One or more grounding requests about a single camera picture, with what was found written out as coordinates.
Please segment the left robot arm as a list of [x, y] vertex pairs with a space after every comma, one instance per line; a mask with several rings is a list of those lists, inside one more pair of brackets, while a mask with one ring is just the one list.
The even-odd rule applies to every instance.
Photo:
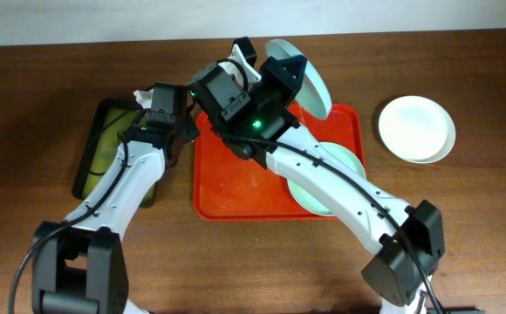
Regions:
[[122, 240], [147, 191], [195, 137], [189, 89], [156, 83], [99, 183], [61, 223], [43, 222], [31, 248], [36, 313], [140, 313], [128, 297]]

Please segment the light green plate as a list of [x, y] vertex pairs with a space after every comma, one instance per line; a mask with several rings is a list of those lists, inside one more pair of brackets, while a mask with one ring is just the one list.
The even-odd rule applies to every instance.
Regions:
[[[357, 155], [354, 154], [352, 151], [350, 151], [348, 148], [332, 142], [321, 142], [321, 145], [334, 157], [336, 157], [342, 163], [346, 164], [356, 174], [360, 175], [364, 179], [366, 178], [366, 170], [362, 162], [357, 157]], [[333, 216], [331, 210], [326, 208], [322, 203], [317, 201], [313, 196], [311, 196], [309, 193], [303, 190], [300, 186], [293, 183], [292, 181], [287, 181], [287, 184], [293, 199], [303, 209], [309, 211], [314, 215]]]

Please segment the light blue plate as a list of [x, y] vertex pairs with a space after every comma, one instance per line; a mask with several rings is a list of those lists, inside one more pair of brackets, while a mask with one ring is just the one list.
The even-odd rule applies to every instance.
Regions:
[[[296, 46], [280, 38], [267, 42], [265, 51], [268, 57], [275, 59], [303, 56], [303, 53]], [[324, 80], [310, 61], [306, 63], [302, 87], [295, 100], [317, 119], [327, 119], [331, 113], [331, 95]]]

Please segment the white plate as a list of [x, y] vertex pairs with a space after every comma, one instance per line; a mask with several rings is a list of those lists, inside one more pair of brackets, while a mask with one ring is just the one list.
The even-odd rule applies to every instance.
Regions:
[[437, 102], [415, 95], [388, 102], [378, 118], [378, 132], [396, 157], [417, 164], [445, 158], [456, 142], [455, 123]]

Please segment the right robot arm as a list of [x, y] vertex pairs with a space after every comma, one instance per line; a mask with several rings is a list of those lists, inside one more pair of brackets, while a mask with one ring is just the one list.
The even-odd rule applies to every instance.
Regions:
[[385, 313], [442, 307], [430, 281], [445, 251], [441, 213], [428, 201], [411, 206], [355, 173], [331, 154], [288, 109], [298, 103], [318, 119], [332, 109], [324, 80], [308, 58], [282, 39], [256, 63], [248, 38], [188, 82], [224, 145], [243, 160], [284, 177], [339, 218], [371, 253], [362, 276]]

